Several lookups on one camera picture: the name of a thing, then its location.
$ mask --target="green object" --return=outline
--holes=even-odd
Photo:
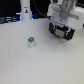
[[[30,43],[32,43],[32,42],[34,42],[34,38],[33,38],[33,37],[30,37],[30,38],[28,39],[28,41],[29,41]]]
[[[56,29],[57,29],[57,26],[55,27],[55,34],[56,34]]]

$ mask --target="black cable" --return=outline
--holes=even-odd
[[[46,16],[46,15],[42,14],[42,13],[38,10],[38,8],[37,8],[36,3],[35,3],[34,0],[33,0],[33,3],[34,3],[34,6],[35,6],[37,12],[38,12],[41,16],[43,16],[43,17],[45,17],[45,18],[50,18],[49,16]]]

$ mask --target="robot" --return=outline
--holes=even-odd
[[[30,9],[30,0],[20,0],[21,3],[21,20],[31,20],[32,12]]]
[[[47,16],[50,16],[52,34],[70,40],[75,30],[83,28],[84,9],[76,7],[76,3],[77,0],[51,0]]]

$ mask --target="robotic arm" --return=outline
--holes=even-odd
[[[76,7],[77,0],[51,0],[48,9],[51,33],[64,39],[72,39],[75,30],[80,30],[84,23],[84,9]]]

